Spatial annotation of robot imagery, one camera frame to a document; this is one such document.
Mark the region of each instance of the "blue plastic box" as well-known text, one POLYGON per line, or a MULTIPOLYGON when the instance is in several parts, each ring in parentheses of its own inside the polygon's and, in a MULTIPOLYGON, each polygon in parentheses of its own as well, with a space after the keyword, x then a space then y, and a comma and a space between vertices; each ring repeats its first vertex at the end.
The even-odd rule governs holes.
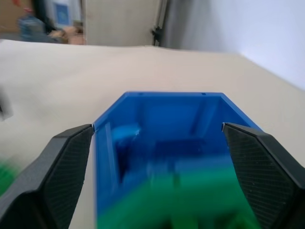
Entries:
POLYGON ((230 165, 223 122, 259 129, 223 93, 125 93, 94 123, 97 214, 156 174, 230 165))

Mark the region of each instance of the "door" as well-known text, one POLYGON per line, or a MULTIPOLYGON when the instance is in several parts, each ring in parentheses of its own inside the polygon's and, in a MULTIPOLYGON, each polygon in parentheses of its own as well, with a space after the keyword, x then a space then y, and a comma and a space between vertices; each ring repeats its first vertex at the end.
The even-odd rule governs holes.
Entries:
POLYGON ((161 4, 162 0, 87 0, 87 44, 152 45, 161 4))

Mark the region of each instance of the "blue bottle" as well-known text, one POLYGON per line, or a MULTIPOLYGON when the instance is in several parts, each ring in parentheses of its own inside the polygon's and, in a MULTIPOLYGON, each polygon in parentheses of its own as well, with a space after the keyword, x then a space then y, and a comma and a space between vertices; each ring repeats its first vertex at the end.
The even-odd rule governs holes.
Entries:
POLYGON ((21 39, 24 42, 46 42, 44 23, 33 16, 30 8, 24 8, 24 11, 26 14, 18 19, 21 39))

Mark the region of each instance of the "textured rubber pad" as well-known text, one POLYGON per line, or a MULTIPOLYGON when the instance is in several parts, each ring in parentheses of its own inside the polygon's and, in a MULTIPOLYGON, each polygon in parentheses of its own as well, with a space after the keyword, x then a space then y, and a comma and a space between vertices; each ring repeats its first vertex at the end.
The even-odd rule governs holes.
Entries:
POLYGON ((239 184, 264 229, 304 228, 305 171, 269 134, 224 124, 239 184))
POLYGON ((92 125, 56 135, 0 198, 1 229, 67 229, 87 166, 92 125))

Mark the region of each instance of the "beige table surface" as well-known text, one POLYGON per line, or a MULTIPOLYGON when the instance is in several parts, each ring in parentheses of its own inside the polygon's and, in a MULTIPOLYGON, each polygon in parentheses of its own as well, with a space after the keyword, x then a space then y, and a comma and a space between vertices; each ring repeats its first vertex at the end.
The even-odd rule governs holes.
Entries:
MULTIPOLYGON (((223 92, 305 165, 305 92, 237 54, 2 41, 0 86, 13 111, 0 122, 0 157, 23 167, 132 90, 223 92)), ((71 229, 94 228, 92 160, 71 229)))

